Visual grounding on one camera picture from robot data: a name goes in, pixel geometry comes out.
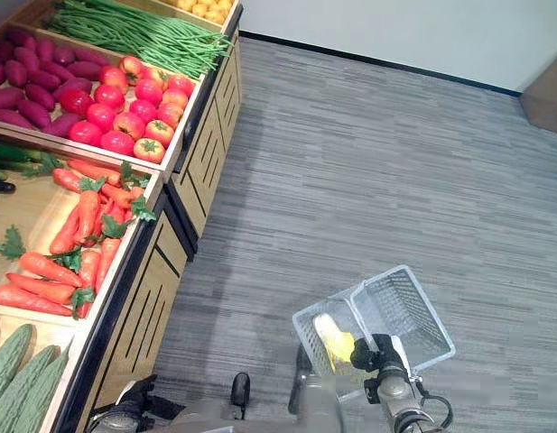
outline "carrot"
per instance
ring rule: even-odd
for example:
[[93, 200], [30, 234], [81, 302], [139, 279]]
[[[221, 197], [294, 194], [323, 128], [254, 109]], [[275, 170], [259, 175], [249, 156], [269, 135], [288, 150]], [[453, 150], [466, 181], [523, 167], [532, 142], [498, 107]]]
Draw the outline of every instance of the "carrot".
[[76, 246], [73, 236], [77, 233], [79, 226], [79, 208], [75, 206], [70, 212], [68, 219], [56, 234], [50, 245], [50, 253], [63, 254], [67, 253]]
[[19, 289], [13, 284], [0, 285], [0, 304], [19, 309], [30, 309], [41, 313], [57, 314], [58, 316], [71, 316], [71, 310], [60, 304]]
[[53, 169], [53, 181], [65, 189], [73, 192], [81, 192], [79, 188], [79, 176], [71, 170]]
[[97, 212], [99, 211], [99, 195], [96, 191], [83, 191], [79, 194], [79, 227], [73, 236], [76, 244], [86, 242], [86, 237], [94, 231]]
[[101, 243], [101, 260], [99, 261], [99, 268], [97, 269], [96, 294], [99, 293], [99, 289], [101, 289], [101, 286], [104, 283], [107, 271], [109, 270], [114, 257], [116, 257], [117, 248], [119, 248], [121, 242], [122, 241], [120, 239], [107, 237]]
[[118, 171], [96, 167], [89, 162], [81, 160], [69, 160], [68, 165], [72, 169], [77, 170], [81, 174], [89, 176], [90, 178], [93, 178], [95, 180], [106, 178], [108, 183], [112, 185], [119, 185], [120, 174]]
[[112, 198], [121, 208], [130, 208], [130, 202], [132, 201], [132, 195], [130, 194], [130, 191], [126, 191], [122, 188], [112, 187], [111, 185], [107, 184], [101, 187], [101, 190], [109, 198]]
[[83, 281], [78, 275], [39, 253], [30, 252], [23, 254], [19, 259], [19, 265], [26, 271], [33, 272], [42, 277], [51, 278], [73, 287], [83, 286]]
[[5, 275], [16, 287], [30, 291], [57, 304], [70, 304], [71, 295], [76, 290], [68, 284], [61, 284], [53, 281], [43, 281], [18, 273], [7, 273]]

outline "tomato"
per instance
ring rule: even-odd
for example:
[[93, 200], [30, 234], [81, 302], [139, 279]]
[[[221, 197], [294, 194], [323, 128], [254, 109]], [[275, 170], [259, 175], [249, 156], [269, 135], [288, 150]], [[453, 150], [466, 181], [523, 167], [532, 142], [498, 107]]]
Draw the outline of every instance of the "tomato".
[[91, 96], [80, 88], [64, 88], [60, 93], [60, 105], [64, 111], [85, 117], [94, 103]]
[[135, 87], [135, 97], [150, 101], [154, 106], [162, 102], [162, 95], [160, 85], [151, 79], [143, 79]]
[[134, 156], [140, 160], [159, 164], [162, 162], [165, 149], [160, 142], [149, 138], [142, 138], [135, 142]]
[[178, 126], [183, 114], [183, 108], [173, 102], [162, 102], [158, 107], [158, 119], [174, 129]]
[[155, 81], [162, 91], [168, 88], [168, 74], [157, 68], [145, 68], [142, 72], [142, 79]]
[[78, 143], [99, 146], [101, 139], [101, 130], [91, 122], [82, 120], [73, 124], [70, 129], [70, 140]]
[[121, 131], [110, 131], [101, 137], [100, 147], [107, 151], [134, 156], [134, 139]]
[[127, 77], [120, 68], [115, 66], [104, 66], [99, 71], [99, 82], [101, 84], [108, 84], [109, 86], [116, 86], [120, 88], [123, 94], [127, 92]]
[[114, 130], [139, 140], [144, 135], [145, 123], [136, 113], [120, 113], [114, 119]]
[[134, 56], [125, 56], [119, 62], [119, 68], [125, 73], [127, 82], [130, 86], [135, 86], [144, 72], [144, 64], [141, 60]]
[[172, 141], [173, 128], [161, 120], [152, 120], [145, 126], [144, 137], [157, 140], [167, 149]]
[[143, 99], [136, 99], [132, 104], [130, 104], [130, 113], [136, 113], [144, 121], [145, 124], [149, 124], [152, 120], [158, 118], [158, 110], [149, 101], [144, 101]]
[[194, 83], [183, 75], [174, 74], [168, 77], [168, 88], [178, 88], [190, 99], [191, 92], [194, 91]]
[[88, 108], [88, 121], [98, 126], [102, 133], [112, 130], [115, 117], [116, 112], [111, 106], [92, 104]]
[[181, 106], [182, 109], [186, 109], [188, 104], [188, 97], [179, 88], [169, 88], [163, 92], [162, 102], [173, 102], [177, 106]]

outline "wooden crate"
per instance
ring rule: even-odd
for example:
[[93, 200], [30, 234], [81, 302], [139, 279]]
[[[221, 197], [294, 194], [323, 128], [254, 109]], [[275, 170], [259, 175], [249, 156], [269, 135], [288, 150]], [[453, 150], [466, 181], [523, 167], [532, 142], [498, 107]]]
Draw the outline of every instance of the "wooden crate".
[[[96, 47], [94, 45], [85, 43], [85, 42], [81, 42], [81, 41], [76, 41], [73, 40], [71, 38], [68, 38], [66, 36], [62, 36], [60, 34], [54, 33], [54, 32], [49, 32], [47, 30], [43, 30], [41, 28], [42, 25], [42, 20], [47, 19], [49, 16], [51, 16], [54, 12], [53, 9], [53, 4], [54, 4], [54, 0], [32, 0], [29, 4], [27, 4], [26, 6], [24, 6], [22, 9], [20, 9], [18, 12], [16, 12], [15, 14], [13, 14], [10, 19], [5, 22], [3, 25], [0, 26], [0, 41], [3, 39], [5, 31], [8, 27], [18, 27], [18, 28], [22, 28], [27, 30], [28, 32], [33, 33], [33, 35], [37, 38], [37, 39], [47, 39], [50, 41], [53, 41], [56, 45], [67, 45], [70, 47], [86, 47], [89, 48], [93, 51], [97, 51], [100, 52], [102, 54], [104, 54], [109, 60], [110, 63], [113, 65], [117, 65], [119, 63], [119, 61], [124, 57], [121, 54], [118, 54], [116, 52], [113, 51], [109, 51], [109, 50], [105, 50], [99, 47]], [[58, 145], [66, 145], [66, 146], [71, 146], [74, 147], [76, 149], [85, 149], [91, 152], [95, 152], [99, 155], [104, 155], [104, 156], [109, 156], [112, 157], [114, 159], [119, 159], [122, 161], [130, 161], [131, 163], [140, 165], [140, 166], [144, 166], [148, 169], [152, 169], [152, 170], [159, 170], [161, 172], [164, 173], [164, 177], [167, 179], [170, 176], [170, 173], [172, 173], [173, 167], [176, 164], [178, 158], [180, 157], [181, 154], [181, 148], [182, 148], [182, 133], [184, 130], [184, 127], [186, 125], [187, 119], [191, 114], [192, 108], [194, 106], [194, 101], [196, 100], [196, 97], [198, 95], [198, 93], [201, 90], [201, 85], [202, 85], [202, 81], [203, 78], [201, 78], [200, 80], [196, 81], [196, 80], [192, 80], [196, 87], [194, 88], [194, 91], [192, 93], [192, 96], [190, 98], [190, 100], [188, 101], [188, 105], [186, 106], [186, 109], [184, 110], [184, 114], [182, 116], [182, 119], [180, 120], [180, 123], [178, 124], [175, 134], [172, 137], [172, 141], [170, 143], [170, 145], [168, 146], [168, 149], [166, 150], [166, 153], [163, 157], [163, 160], [160, 164], [154, 164], [152, 162], [148, 162], [148, 161], [143, 161], [143, 160], [139, 160], [135, 157], [130, 157], [130, 156], [125, 156], [122, 155], [120, 153], [116, 153], [116, 152], [110, 152], [110, 151], [106, 151], [104, 149], [95, 147], [95, 146], [90, 146], [87, 144], [83, 144], [83, 143], [78, 143], [78, 142], [74, 142], [72, 140], [68, 140], [68, 139], [63, 139], [60, 137], [56, 137], [54, 135], [50, 135], [50, 134], [45, 134], [39, 131], [32, 131], [32, 130], [28, 130], [26, 128], [22, 128], [20, 126], [16, 126], [16, 125], [12, 125], [12, 124], [6, 124], [3, 122], [0, 122], [0, 129], [6, 129], [8, 131], [11, 131], [12, 133], [19, 133], [19, 134], [24, 134], [25, 136], [25, 141], [26, 142], [31, 142], [33, 140], [34, 137], [38, 137], [40, 139], [43, 140], [49, 140], [53, 143], [56, 143]], [[130, 102], [132, 102], [133, 100], [135, 100], [135, 94], [134, 94], [134, 89], [133, 88], [129, 88], [126, 96], [126, 107], [127, 104], [129, 104]], [[53, 118], [55, 118], [57, 115], [60, 114], [60, 105], [57, 104], [56, 105], [56, 109], [53, 112]]]
[[[8, 134], [8, 131], [1, 131], [1, 133]], [[39, 143], [34, 143], [32, 146], [41, 147]], [[53, 147], [54, 145], [49, 143], [49, 147], [46, 146], [45, 148], [51, 151]], [[68, 156], [79, 157], [97, 165], [105, 165], [119, 170], [119, 160], [112, 160], [109, 157], [100, 158], [92, 152], [83, 150], [80, 150], [76, 156], [73, 148], [63, 146], [59, 149], [57, 146], [55, 148], [57, 156], [61, 159]], [[162, 190], [160, 173], [145, 167], [139, 167], [138, 170], [140, 174], [148, 173], [151, 175], [144, 195], [148, 203], [153, 206]], [[5, 229], [15, 225], [20, 229], [25, 248], [28, 251], [49, 253], [49, 244], [65, 222], [68, 213], [77, 204], [78, 195], [55, 185], [49, 176], [28, 180], [22, 179], [12, 171], [8, 172], [11, 181], [17, 186], [17, 191], [11, 195], [0, 194], [0, 242], [3, 242]], [[92, 331], [98, 326], [101, 311], [106, 306], [108, 296], [116, 289], [116, 276], [124, 266], [127, 266], [125, 257], [128, 251], [133, 248], [134, 234], [143, 224], [144, 222], [135, 220], [127, 229], [88, 318], [76, 321], [72, 318], [0, 305], [0, 345], [23, 323], [34, 326], [28, 358], [30, 355], [35, 355], [46, 345], [55, 344], [64, 348], [70, 341], [72, 342], [70, 360], [61, 377], [60, 386], [53, 397], [42, 426], [42, 432], [50, 431], [56, 419], [63, 404], [64, 395], [72, 383], [74, 373], [79, 368], [80, 363], [83, 362], [82, 356]], [[0, 257], [0, 283], [6, 281], [6, 272], [19, 271], [17, 261], [9, 262]]]
[[175, 193], [198, 235], [206, 225], [242, 103], [237, 32], [232, 42], [234, 48], [220, 66], [184, 163], [172, 174]]

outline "yellow fruit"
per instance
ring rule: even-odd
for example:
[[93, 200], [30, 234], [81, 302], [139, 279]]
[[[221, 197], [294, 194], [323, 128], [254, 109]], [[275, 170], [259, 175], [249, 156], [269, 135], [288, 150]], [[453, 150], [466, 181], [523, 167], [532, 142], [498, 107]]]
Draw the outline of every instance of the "yellow fruit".
[[191, 8], [191, 12], [194, 15], [199, 16], [200, 18], [204, 18], [208, 13], [208, 7], [206, 5], [198, 4]]
[[176, 6], [184, 11], [191, 11], [191, 8], [196, 4], [196, 0], [178, 0]]
[[220, 15], [218, 12], [207, 12], [204, 18], [216, 24], [223, 24], [225, 21], [224, 16]]

